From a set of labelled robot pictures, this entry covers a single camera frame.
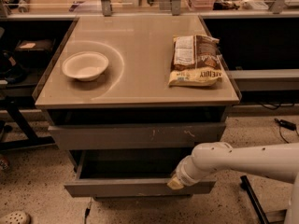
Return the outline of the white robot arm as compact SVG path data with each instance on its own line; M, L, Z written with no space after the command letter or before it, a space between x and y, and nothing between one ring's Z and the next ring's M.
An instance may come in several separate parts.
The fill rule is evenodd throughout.
M167 183L183 189L221 170L233 170L292 184L284 224L299 224L299 144L233 148L225 142L202 143L183 158Z

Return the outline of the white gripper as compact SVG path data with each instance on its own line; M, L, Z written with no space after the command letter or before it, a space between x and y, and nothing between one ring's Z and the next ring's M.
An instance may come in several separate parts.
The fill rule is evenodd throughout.
M201 163L198 157L189 155L180 161L167 186L173 190L183 189L184 186L193 186L213 173L212 167Z

